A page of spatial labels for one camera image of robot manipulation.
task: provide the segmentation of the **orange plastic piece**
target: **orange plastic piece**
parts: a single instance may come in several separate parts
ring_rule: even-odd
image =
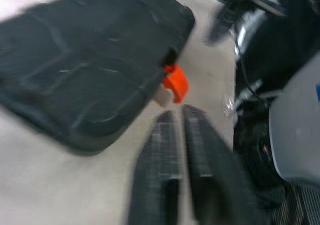
[[[186,75],[178,64],[166,65],[164,72],[166,73],[166,77],[162,79],[163,86],[173,91],[174,103],[181,103],[189,90]]]

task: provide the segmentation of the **concrete floor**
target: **concrete floor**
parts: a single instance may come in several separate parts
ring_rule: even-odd
[[[35,2],[47,1],[0,0],[0,19]],[[234,92],[233,43],[227,39],[216,47],[204,44],[220,4],[214,0],[178,1],[190,7],[196,18],[195,29],[178,61],[190,86],[184,103],[207,112],[231,145],[232,121],[224,114],[224,99]],[[180,106],[169,108],[177,111],[179,122]],[[0,224],[123,224],[136,157],[153,119],[162,110],[150,102],[111,147],[99,155],[81,157],[66,152],[56,141],[0,109]],[[185,185],[181,195],[180,224],[184,225],[192,224],[187,190]]]

